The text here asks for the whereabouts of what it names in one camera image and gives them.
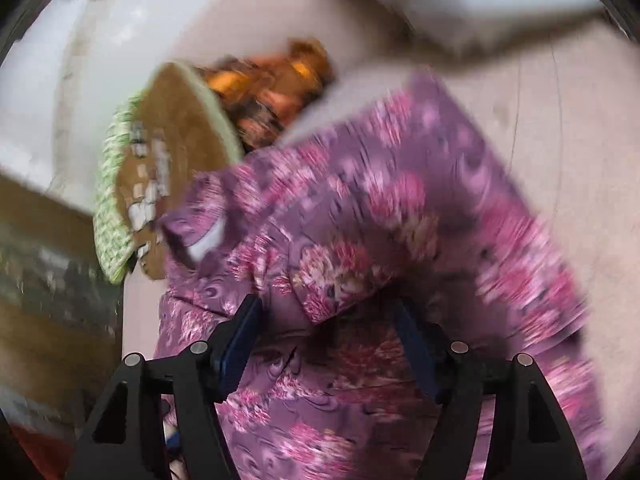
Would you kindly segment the purple floral garment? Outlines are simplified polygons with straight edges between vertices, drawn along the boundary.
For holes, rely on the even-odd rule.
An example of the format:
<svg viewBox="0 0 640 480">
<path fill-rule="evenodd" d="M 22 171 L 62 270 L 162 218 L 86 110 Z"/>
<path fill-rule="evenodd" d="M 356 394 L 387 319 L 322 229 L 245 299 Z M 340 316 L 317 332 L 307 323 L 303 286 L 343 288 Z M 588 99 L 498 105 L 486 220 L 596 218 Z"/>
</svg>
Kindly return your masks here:
<svg viewBox="0 0 640 480">
<path fill-rule="evenodd" d="M 530 353 L 603 477 L 602 417 L 570 267 L 428 73 L 354 117 L 196 177 L 163 216 L 156 353 L 206 338 L 248 294 L 266 329 L 217 412 L 244 479 L 410 479 L 437 406 L 393 323 L 411 299 L 454 339 Z"/>
</svg>

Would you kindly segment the wooden glass door cabinet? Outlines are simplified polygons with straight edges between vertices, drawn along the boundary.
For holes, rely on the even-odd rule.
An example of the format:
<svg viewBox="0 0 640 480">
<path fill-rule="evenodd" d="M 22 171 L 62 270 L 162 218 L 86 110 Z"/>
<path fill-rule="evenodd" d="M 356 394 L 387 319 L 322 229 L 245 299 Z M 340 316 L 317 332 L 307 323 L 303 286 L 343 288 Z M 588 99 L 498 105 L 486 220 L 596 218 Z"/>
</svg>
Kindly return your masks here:
<svg viewBox="0 0 640 480">
<path fill-rule="evenodd" d="M 91 220 L 1 179 L 1 408 L 74 442 L 120 359 L 122 288 L 101 272 Z"/>
</svg>

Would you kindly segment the brown cartoon blanket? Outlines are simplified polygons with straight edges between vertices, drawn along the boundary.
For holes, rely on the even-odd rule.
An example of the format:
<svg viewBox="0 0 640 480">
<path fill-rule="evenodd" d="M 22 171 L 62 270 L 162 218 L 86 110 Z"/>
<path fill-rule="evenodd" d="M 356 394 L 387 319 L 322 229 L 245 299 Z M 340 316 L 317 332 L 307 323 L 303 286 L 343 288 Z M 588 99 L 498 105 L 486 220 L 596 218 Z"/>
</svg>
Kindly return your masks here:
<svg viewBox="0 0 640 480">
<path fill-rule="evenodd" d="M 180 206 L 197 174 L 238 162 L 244 150 L 216 93 L 198 70 L 180 62 L 160 66 L 128 126 L 115 178 L 116 207 L 142 271 L 162 280 L 160 217 Z"/>
</svg>

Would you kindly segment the pink quilted bedspread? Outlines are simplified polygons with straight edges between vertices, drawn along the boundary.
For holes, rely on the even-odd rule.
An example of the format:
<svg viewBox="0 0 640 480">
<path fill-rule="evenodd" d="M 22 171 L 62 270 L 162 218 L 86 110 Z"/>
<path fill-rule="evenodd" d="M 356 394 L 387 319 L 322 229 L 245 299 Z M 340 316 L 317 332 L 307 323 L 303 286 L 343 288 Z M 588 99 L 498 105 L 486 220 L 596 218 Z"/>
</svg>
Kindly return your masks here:
<svg viewBox="0 0 640 480">
<path fill-rule="evenodd" d="M 454 54 L 375 0 L 174 0 L 163 60 L 209 64 L 315 36 L 337 68 L 296 136 L 432 66 L 551 226 L 585 295 L 611 472 L 639 430 L 639 48 L 595 15 Z"/>
</svg>

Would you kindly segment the orange patterned cloth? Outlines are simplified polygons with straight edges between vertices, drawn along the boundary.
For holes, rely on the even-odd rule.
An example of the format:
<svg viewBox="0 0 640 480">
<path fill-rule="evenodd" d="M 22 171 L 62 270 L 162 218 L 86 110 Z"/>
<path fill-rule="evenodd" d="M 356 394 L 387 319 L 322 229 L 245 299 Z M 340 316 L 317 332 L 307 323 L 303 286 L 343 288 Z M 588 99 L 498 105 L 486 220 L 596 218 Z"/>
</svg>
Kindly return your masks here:
<svg viewBox="0 0 640 480">
<path fill-rule="evenodd" d="M 198 70 L 220 99 L 245 151 L 276 142 L 333 81 L 329 55 L 314 38 L 295 38 L 283 53 L 228 56 Z"/>
</svg>

